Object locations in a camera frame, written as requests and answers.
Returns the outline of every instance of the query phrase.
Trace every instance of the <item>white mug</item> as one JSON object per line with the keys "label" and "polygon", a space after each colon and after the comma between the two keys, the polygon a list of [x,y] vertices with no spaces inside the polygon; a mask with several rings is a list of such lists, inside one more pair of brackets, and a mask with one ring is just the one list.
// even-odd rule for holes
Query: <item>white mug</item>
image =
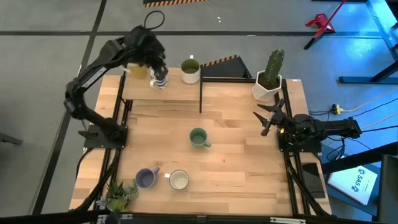
{"label": "white mug", "polygon": [[185,83],[194,84],[200,79],[200,64],[198,61],[193,59],[191,55],[190,59],[187,59],[181,64],[181,79]]}
{"label": "white mug", "polygon": [[175,190],[182,190],[187,187],[189,176],[184,170],[175,170],[171,174],[164,174],[169,179],[170,186]]}

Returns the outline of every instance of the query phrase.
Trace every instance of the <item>gray floor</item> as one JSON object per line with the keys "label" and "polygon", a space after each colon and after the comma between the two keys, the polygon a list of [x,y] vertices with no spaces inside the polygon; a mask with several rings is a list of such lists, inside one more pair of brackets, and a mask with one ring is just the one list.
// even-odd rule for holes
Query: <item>gray floor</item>
{"label": "gray floor", "polygon": [[[383,28],[395,43],[396,20],[386,10],[383,0],[371,0],[380,14]],[[222,30],[222,31],[311,31],[304,24],[317,13],[330,15],[338,2],[311,0],[211,0],[195,4],[160,7],[165,12],[165,24],[158,30]],[[91,30],[100,0],[0,1],[0,30]],[[145,15],[155,8],[143,8],[140,1],[108,0],[100,31],[126,31],[142,24]],[[148,26],[159,23],[159,17],[149,18]],[[263,70],[269,54],[276,48],[285,50],[281,70],[284,78],[300,78],[310,110],[327,110],[338,103],[344,109],[370,100],[389,91],[391,85],[341,85],[342,75],[373,76],[394,59],[365,3],[346,3],[333,20],[338,32],[352,32],[349,37],[325,37],[310,50],[303,46],[310,37],[301,36],[159,36],[166,48],[167,65],[177,67],[193,54],[202,63],[239,54],[252,75]],[[369,36],[355,34],[364,32]],[[95,59],[101,46],[115,36],[97,37],[89,61]],[[15,147],[0,144],[0,216],[30,213],[38,191],[40,178],[50,154],[60,119],[64,112],[65,84],[76,76],[88,37],[1,36],[0,35],[0,131],[24,140]],[[121,74],[114,69],[109,74]],[[100,82],[90,89],[86,101],[94,107]],[[398,91],[372,102],[353,113],[330,116],[343,119],[385,103],[398,96]],[[394,102],[381,110],[357,117],[360,126],[375,123],[397,112]],[[374,128],[398,123],[398,116]],[[68,210],[75,180],[76,163],[82,154],[83,138],[77,134],[82,126],[72,120],[55,170],[44,213]],[[364,133],[359,139],[369,147],[396,141],[398,131],[389,129]],[[336,142],[330,145],[338,147]],[[355,154],[366,148],[346,141],[346,152]],[[331,199],[333,213],[339,217],[370,220],[363,213],[338,200]]]}

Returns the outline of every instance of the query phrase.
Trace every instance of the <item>yellow cable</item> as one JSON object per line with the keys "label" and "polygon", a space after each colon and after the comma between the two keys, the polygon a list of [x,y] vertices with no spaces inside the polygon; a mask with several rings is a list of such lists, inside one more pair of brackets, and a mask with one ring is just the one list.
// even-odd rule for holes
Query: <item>yellow cable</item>
{"label": "yellow cable", "polygon": [[376,122],[376,123],[374,123],[374,124],[371,124],[371,125],[368,125],[368,126],[366,126],[366,127],[363,127],[363,128],[361,128],[361,129],[370,128],[371,126],[375,126],[375,125],[377,125],[377,124],[380,124],[381,122],[387,121],[388,119],[390,119],[390,118],[392,118],[392,117],[394,117],[394,116],[397,116],[397,115],[398,115],[398,113],[394,113],[393,115],[388,116],[388,117],[382,119],[381,121],[378,121],[378,122]]}
{"label": "yellow cable", "polygon": [[393,88],[393,89],[390,90],[390,91],[387,91],[387,92],[385,92],[385,93],[382,93],[382,94],[378,95],[377,97],[375,97],[375,98],[373,98],[373,99],[371,99],[371,100],[369,100],[369,101],[363,103],[362,105],[359,105],[359,106],[355,107],[355,108],[352,109],[352,110],[344,110],[343,108],[340,107],[340,111],[341,111],[341,112],[353,112],[354,110],[358,110],[358,109],[360,109],[361,107],[363,107],[364,105],[366,105],[366,104],[368,104],[368,103],[370,103],[370,102],[372,102],[372,101],[374,101],[374,100],[376,100],[376,99],[378,99],[378,98],[380,98],[380,97],[382,97],[382,96],[384,96],[384,95],[387,95],[387,94],[391,93],[392,91],[394,91],[394,90],[396,90],[396,89],[398,89],[398,86],[395,87],[395,88]]}

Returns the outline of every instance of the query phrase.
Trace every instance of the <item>wooden shelf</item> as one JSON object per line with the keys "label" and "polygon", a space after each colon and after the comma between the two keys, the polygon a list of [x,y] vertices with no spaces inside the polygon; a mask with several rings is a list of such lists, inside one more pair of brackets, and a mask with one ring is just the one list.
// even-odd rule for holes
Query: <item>wooden shelf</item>
{"label": "wooden shelf", "polygon": [[127,75],[123,90],[125,100],[199,101],[200,82],[186,84],[181,79],[180,68],[169,68],[169,84],[163,90],[149,86],[150,76],[138,79]]}

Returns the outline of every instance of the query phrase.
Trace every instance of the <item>cactus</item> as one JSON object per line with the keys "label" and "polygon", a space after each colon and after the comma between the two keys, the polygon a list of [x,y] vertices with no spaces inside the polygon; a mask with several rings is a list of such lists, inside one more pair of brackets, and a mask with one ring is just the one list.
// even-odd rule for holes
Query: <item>cactus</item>
{"label": "cactus", "polygon": [[264,73],[259,74],[258,83],[267,90],[275,89],[279,86],[277,80],[285,52],[282,49],[274,50],[269,56],[267,68]]}

